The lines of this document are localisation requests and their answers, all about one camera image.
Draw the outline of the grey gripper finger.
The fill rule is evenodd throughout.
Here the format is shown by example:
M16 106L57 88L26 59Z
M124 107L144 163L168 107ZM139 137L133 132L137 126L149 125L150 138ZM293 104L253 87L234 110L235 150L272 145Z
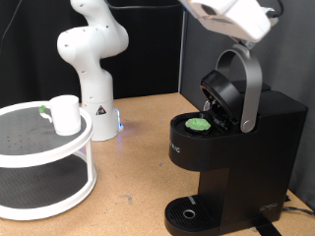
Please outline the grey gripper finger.
M238 44L241 44L241 45L247 47L248 49L253 49L255 47L255 45L256 45L256 42L245 40L245 39L240 39L240 38L237 38L237 37L234 40Z

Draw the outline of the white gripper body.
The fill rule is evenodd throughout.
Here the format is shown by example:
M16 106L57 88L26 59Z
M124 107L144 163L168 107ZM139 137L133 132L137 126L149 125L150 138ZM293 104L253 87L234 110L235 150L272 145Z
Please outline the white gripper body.
M271 29L264 9L256 0L178 0L210 31L260 41Z

